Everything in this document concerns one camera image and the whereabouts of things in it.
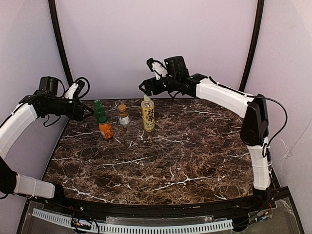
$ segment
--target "pink wall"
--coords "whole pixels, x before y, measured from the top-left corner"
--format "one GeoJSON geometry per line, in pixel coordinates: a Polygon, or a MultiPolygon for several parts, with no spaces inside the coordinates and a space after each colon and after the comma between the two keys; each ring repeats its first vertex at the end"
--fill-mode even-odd
{"type": "MultiPolygon", "coordinates": [[[[26,95],[33,94],[42,76],[64,79],[49,15],[48,1],[0,1],[0,122],[26,95]]],[[[6,158],[26,176],[41,178],[66,118],[51,128],[37,120],[17,140],[6,158]]],[[[0,233],[14,234],[26,199],[0,200],[0,233]]]]}
{"type": "Polygon", "coordinates": [[[182,55],[190,73],[238,88],[257,0],[58,1],[74,76],[92,84],[88,98],[141,98],[153,74],[146,60],[182,55]]]}
{"type": "MultiPolygon", "coordinates": [[[[312,233],[312,2],[265,2],[258,47],[247,92],[279,100],[288,110],[286,129],[272,142],[273,166],[288,185],[305,232],[312,233]]],[[[270,132],[284,121],[269,105],[270,132]]]]}

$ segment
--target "curved black pole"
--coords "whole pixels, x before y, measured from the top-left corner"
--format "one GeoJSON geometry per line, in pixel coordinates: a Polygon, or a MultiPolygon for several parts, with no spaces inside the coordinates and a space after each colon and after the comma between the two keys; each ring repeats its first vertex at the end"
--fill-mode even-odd
{"type": "Polygon", "coordinates": [[[68,85],[71,86],[74,83],[74,80],[73,80],[72,73],[69,68],[69,64],[68,64],[68,60],[67,60],[67,56],[65,53],[63,40],[62,40],[62,35],[60,32],[60,28],[59,28],[59,20],[58,20],[55,0],[49,0],[49,8],[50,8],[50,15],[51,15],[51,20],[52,20],[55,40],[57,41],[57,45],[58,45],[58,52],[59,52],[60,60],[62,61],[62,65],[63,65],[63,69],[66,75],[68,85]]]}
{"type": "Polygon", "coordinates": [[[257,46],[257,41],[258,41],[258,36],[259,36],[259,31],[260,31],[263,6],[264,6],[264,0],[258,0],[257,12],[255,15],[254,26],[253,26],[252,41],[251,41],[250,47],[249,47],[249,53],[247,56],[244,74],[243,74],[243,77],[242,77],[242,80],[241,80],[241,83],[239,86],[239,91],[242,91],[242,92],[245,91],[249,72],[250,72],[250,69],[252,67],[252,63],[253,63],[253,59],[254,59],[254,52],[255,52],[255,48],[257,46]]]}

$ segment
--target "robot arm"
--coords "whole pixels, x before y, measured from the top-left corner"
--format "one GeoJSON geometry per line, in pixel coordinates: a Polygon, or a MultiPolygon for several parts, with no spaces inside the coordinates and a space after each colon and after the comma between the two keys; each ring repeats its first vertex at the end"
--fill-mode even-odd
{"type": "Polygon", "coordinates": [[[223,106],[244,118],[240,137],[251,155],[254,194],[266,191],[271,183],[271,159],[267,153],[268,114],[262,95],[252,96],[215,82],[201,74],[189,75],[183,57],[165,59],[167,76],[143,81],[139,89],[146,95],[177,91],[182,95],[206,99],[223,106]]]}
{"type": "Polygon", "coordinates": [[[66,115],[82,121],[94,112],[79,102],[78,94],[84,87],[80,79],[75,82],[64,97],[57,97],[58,79],[42,77],[39,89],[31,96],[26,96],[12,114],[0,126],[0,191],[5,194],[22,194],[53,198],[55,185],[28,176],[20,175],[5,163],[7,154],[24,132],[37,118],[48,114],[66,115]]]}

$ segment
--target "orange label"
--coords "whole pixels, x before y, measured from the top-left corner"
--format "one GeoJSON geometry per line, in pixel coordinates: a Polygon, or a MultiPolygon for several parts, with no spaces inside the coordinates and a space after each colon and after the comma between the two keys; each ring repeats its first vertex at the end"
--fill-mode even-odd
{"type": "Polygon", "coordinates": [[[105,130],[105,132],[101,131],[101,134],[105,139],[110,139],[114,136],[112,128],[105,130]]]}

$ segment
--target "green bottle cap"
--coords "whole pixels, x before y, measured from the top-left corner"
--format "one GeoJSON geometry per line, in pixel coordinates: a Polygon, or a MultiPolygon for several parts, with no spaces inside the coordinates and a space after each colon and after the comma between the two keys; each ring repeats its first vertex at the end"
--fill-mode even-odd
{"type": "Polygon", "coordinates": [[[101,117],[99,118],[99,123],[106,123],[107,122],[107,118],[106,117],[101,117]]]}

